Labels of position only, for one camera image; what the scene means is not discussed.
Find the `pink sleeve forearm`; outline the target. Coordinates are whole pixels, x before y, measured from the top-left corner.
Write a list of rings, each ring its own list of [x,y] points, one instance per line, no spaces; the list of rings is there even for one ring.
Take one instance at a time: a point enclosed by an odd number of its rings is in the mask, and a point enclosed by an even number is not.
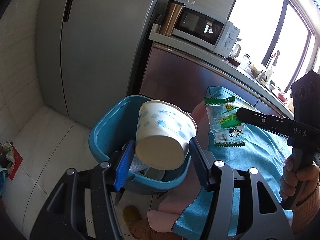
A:
[[[291,229],[295,236],[299,236],[311,224],[319,211],[319,183],[313,194],[293,211]]]

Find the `right hand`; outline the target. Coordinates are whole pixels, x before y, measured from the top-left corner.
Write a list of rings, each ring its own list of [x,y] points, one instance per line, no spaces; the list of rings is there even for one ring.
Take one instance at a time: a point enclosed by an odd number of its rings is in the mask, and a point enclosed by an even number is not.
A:
[[[297,204],[305,202],[316,190],[319,180],[319,167],[313,163],[297,173],[293,172],[294,162],[292,155],[285,159],[283,175],[280,178],[280,197],[287,199],[295,194],[298,183],[306,182],[305,187],[298,198]]]

